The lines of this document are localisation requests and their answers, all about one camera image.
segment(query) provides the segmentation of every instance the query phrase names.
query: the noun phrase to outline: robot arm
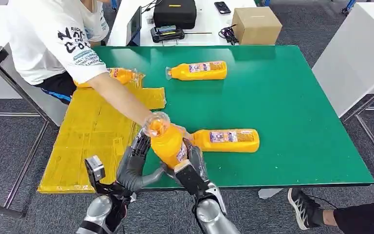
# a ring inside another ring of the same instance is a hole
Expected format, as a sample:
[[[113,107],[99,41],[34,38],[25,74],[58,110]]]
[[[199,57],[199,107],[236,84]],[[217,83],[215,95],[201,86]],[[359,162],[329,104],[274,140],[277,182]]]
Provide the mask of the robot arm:
[[[203,154],[185,139],[188,159],[174,168],[174,175],[195,198],[193,213],[204,234],[239,234],[236,226],[226,218],[226,208],[220,189],[207,176]]]
[[[126,149],[118,166],[116,181],[112,184],[100,182],[105,177],[105,169],[97,156],[85,159],[90,183],[96,193],[103,195],[92,201],[77,234],[118,232],[127,216],[131,195],[158,181],[163,174],[164,168],[160,167],[151,175],[142,176],[149,149],[150,138],[140,131]]]

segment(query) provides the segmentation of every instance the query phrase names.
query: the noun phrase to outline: laptop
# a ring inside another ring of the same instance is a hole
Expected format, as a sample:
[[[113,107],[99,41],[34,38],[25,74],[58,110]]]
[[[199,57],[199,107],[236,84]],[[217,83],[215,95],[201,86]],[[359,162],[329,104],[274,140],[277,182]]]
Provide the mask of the laptop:
[[[127,46],[140,46],[141,6],[127,24]]]

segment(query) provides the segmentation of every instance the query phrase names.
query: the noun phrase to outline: sneaker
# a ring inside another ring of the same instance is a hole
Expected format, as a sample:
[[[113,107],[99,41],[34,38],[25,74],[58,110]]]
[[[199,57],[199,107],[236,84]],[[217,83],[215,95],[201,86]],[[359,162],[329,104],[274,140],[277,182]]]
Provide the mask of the sneaker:
[[[319,226],[312,221],[313,213],[320,207],[319,204],[298,188],[290,188],[287,199],[295,209],[296,221],[300,229],[307,230]]]

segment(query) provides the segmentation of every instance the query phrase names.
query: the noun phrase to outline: orange bottle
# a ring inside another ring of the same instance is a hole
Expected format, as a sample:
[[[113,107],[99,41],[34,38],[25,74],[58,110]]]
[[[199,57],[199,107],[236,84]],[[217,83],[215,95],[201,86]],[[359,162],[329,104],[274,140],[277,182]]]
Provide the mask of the orange bottle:
[[[187,159],[187,147],[183,132],[171,124],[164,112],[154,112],[146,119],[144,133],[151,137],[151,148],[171,169]]]
[[[254,129],[198,130],[192,136],[202,151],[253,153],[260,145]]]
[[[225,61],[182,63],[176,67],[166,68],[167,79],[179,80],[203,80],[224,79],[227,76],[227,64]]]
[[[110,77],[119,80],[122,84],[128,83],[134,77],[134,72],[132,70],[128,70],[128,69],[124,69],[124,68],[120,68],[120,67],[107,68],[107,70],[110,73]],[[74,80],[74,84],[78,88],[89,88],[89,87],[91,87],[87,83],[78,84],[77,82],[75,82],[75,80]]]

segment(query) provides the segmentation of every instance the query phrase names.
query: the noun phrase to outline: black pants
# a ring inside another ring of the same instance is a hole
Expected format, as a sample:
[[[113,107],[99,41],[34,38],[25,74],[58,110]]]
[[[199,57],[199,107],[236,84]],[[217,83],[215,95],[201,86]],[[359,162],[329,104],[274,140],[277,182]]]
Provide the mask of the black pants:
[[[345,234],[374,234],[374,203],[336,209],[333,214]]]
[[[70,104],[72,94],[76,90],[76,85],[68,72],[45,79],[41,84],[34,86],[41,88],[46,94],[58,98],[67,105]]]

